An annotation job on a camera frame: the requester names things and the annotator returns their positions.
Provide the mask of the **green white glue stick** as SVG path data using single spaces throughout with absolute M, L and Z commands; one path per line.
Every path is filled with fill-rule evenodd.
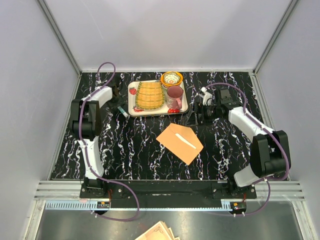
M 123 115 L 125 118 L 128 118 L 128 117 L 129 117 L 128 113 L 127 113 L 121 106 L 118 107 L 118 110 L 122 113 L 122 115 Z

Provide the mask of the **ornate bordered letter paper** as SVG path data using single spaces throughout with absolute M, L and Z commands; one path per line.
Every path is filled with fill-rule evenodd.
M 187 144 L 188 146 L 190 146 L 193 149 L 197 149 L 192 143 L 190 143 L 188 140 L 186 140 L 183 136 L 181 136 L 179 133 L 176 133 L 175 136 L 177 138 L 179 138 L 182 142 L 184 142 L 185 144 Z

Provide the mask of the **brown paper envelope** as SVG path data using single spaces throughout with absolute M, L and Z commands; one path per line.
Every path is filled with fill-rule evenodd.
M 196 149 L 193 149 L 182 142 L 176 137 L 176 133 L 180 134 L 187 141 L 193 144 Z M 169 126 L 156 138 L 156 140 L 187 165 L 190 165 L 204 148 L 203 144 L 200 142 L 191 127 L 175 123 L 170 123 Z

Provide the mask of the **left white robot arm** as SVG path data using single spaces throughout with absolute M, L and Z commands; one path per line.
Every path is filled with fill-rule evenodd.
M 108 183 L 101 180 L 104 168 L 99 152 L 99 135 L 103 124 L 101 107 L 111 110 L 121 108 L 125 102 L 120 95 L 120 77 L 111 80 L 107 86 L 100 86 L 92 94 L 73 99 L 70 106 L 69 128 L 77 139 L 85 164 L 81 184 L 81 198 L 105 198 L 110 191 Z

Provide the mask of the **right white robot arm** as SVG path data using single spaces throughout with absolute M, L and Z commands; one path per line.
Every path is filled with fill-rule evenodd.
M 211 94 L 202 87 L 201 102 L 193 104 L 187 126 L 211 125 L 215 119 L 225 119 L 236 126 L 251 142 L 249 164 L 227 180 L 227 194 L 240 198 L 256 183 L 283 181 L 291 168 L 288 135 L 274 130 L 255 118 L 244 103 L 232 98 L 228 88 Z

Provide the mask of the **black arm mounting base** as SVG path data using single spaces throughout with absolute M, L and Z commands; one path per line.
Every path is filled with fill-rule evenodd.
M 84 180 L 80 187 L 82 199 L 121 199 L 135 194 L 142 196 L 202 196 L 212 199 L 254 200 L 256 189 L 238 187 L 229 180 Z

